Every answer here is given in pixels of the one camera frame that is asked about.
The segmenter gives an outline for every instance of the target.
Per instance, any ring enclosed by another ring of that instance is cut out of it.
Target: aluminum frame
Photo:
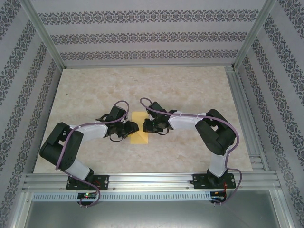
[[[109,188],[102,190],[109,193],[141,194],[145,192],[206,192],[195,190],[192,175],[195,172],[182,173],[104,173],[109,175]],[[239,174],[233,172],[235,180],[239,180]],[[83,192],[66,190],[67,175],[61,173],[53,174],[27,174],[22,187],[21,196],[15,211],[11,228],[22,228],[26,224],[30,205],[35,192]],[[276,171],[245,171],[239,190],[268,190],[273,201],[275,212],[282,228],[293,228],[294,223],[288,210],[281,185]]]
[[[159,67],[229,67],[231,64],[223,63],[204,63],[204,64],[113,64],[113,65],[96,65],[96,66],[67,66],[67,69],[99,69],[99,68],[159,68]]]
[[[230,66],[225,67],[233,100],[236,105],[241,128],[246,139],[253,171],[245,171],[238,190],[268,190],[275,212],[282,228],[294,228],[289,208],[287,206],[276,171],[269,171],[268,164],[254,126],[253,118],[245,100],[244,91],[237,73]],[[239,173],[233,172],[235,180],[239,181]],[[222,189],[195,190],[192,181],[194,172],[182,173],[104,173],[109,175],[108,190],[101,193],[132,193],[171,192],[194,193],[217,191]],[[83,192],[66,190],[67,175],[63,173],[27,174],[22,187],[20,199],[11,223],[11,228],[24,227],[29,213],[33,195],[40,193]]]

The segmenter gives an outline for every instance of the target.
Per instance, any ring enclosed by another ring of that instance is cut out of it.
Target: floral border pattern
[[[60,53],[64,61],[107,59],[235,58],[237,54],[238,50],[151,50]]]
[[[41,43],[38,52],[35,56],[32,67],[29,70],[28,76],[18,96],[17,103],[14,106],[12,116],[9,118],[9,123],[6,125],[7,128],[4,130],[2,140],[0,141],[0,171],[2,171],[6,158],[10,152],[10,146],[16,136],[22,116],[28,104],[29,97],[31,96],[32,90],[34,88],[36,79],[40,72],[47,51],[48,50],[44,43]]]
[[[154,43],[154,42],[243,42],[247,32],[151,32],[52,35],[55,45]]]
[[[257,9],[130,10],[39,14],[44,25],[143,22],[254,21],[257,18],[257,15]]]
[[[34,25],[29,20],[0,75],[0,108],[35,33]]]
[[[304,39],[304,7],[302,7],[302,4],[298,0],[278,0],[278,2],[300,34],[301,39]]]
[[[15,19],[17,13],[21,9],[18,0],[7,0],[0,10],[0,41],[3,40],[10,25]]]
[[[299,95],[302,106],[304,106],[304,77],[302,69],[299,68],[296,59],[271,16],[266,19],[263,27],[295,88],[295,92]]]

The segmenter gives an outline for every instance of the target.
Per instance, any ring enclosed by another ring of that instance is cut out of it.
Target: enclosure
[[[304,0],[0,6],[0,227],[304,227]],[[210,152],[197,132],[174,130],[84,144],[77,157],[109,182],[79,208],[42,143],[57,123],[91,122],[118,100],[130,118],[144,112],[141,97],[217,109],[236,128],[228,166],[243,180],[230,203],[194,189]]]

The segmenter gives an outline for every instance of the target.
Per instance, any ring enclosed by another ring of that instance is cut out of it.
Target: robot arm
[[[125,114],[126,111],[124,109],[118,106],[113,106],[109,114],[96,119],[95,123],[117,120]],[[57,165],[63,149],[63,145],[60,141],[65,142],[68,134],[74,127],[76,126],[58,123],[42,145],[40,156],[50,163]],[[65,153],[59,165],[59,169],[66,171],[81,180],[92,182],[94,174],[93,170],[76,159],[80,145],[92,139],[111,137],[113,134],[117,134],[118,137],[124,139],[138,130],[138,125],[135,122],[126,121],[126,118],[121,122],[111,124],[96,124],[80,127],[71,134],[66,145]]]
[[[166,112],[166,110],[157,102],[153,102],[149,108]],[[236,137],[234,132],[227,125],[207,118],[183,116],[182,114],[185,113],[181,113],[177,110],[170,110],[169,113],[179,115],[159,114],[148,109],[147,112],[150,119],[145,119],[143,131],[160,134],[164,129],[167,129],[167,131],[174,129],[196,130],[207,148],[212,152],[209,172],[217,178],[223,176],[227,172],[225,166],[227,151],[234,143]],[[207,113],[197,114],[197,116],[199,115],[216,117],[227,122],[227,120],[214,109],[211,109]]]

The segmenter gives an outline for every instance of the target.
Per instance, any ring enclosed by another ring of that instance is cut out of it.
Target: black mounting plate
[[[93,175],[92,184],[96,185],[99,188],[99,190],[108,190],[109,175]],[[95,188],[93,188],[92,186],[77,181],[72,177],[68,177],[66,189],[67,190],[95,190]]]
[[[226,173],[218,178],[216,184],[210,183],[210,175],[209,173],[195,173],[192,175],[193,181],[190,181],[190,183],[193,184],[194,189],[223,189],[224,183],[226,183],[227,189],[236,188],[234,175],[232,173]]]

